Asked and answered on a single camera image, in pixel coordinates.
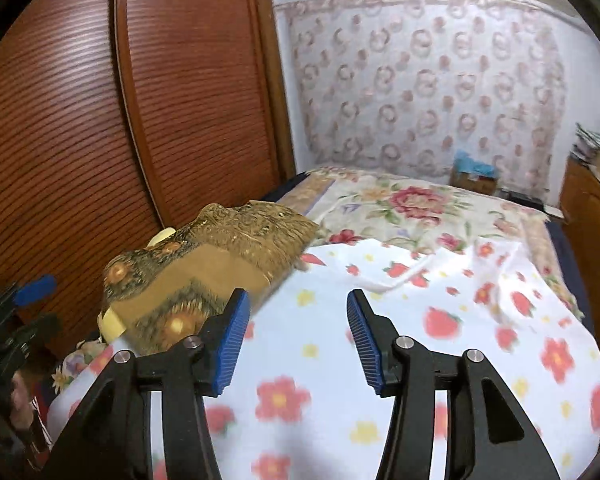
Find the left hand holding gripper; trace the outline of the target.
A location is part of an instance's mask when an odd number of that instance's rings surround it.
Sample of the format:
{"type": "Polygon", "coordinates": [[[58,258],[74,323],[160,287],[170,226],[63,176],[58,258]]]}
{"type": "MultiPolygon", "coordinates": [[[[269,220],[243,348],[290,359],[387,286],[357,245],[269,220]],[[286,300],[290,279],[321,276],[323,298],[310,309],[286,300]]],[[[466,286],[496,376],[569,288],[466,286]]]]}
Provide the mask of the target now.
{"type": "Polygon", "coordinates": [[[34,421],[34,408],[26,382],[19,370],[12,376],[10,400],[6,405],[9,408],[8,422],[5,422],[4,417],[0,414],[0,432],[6,429],[12,429],[15,432],[29,431],[34,421]]]}

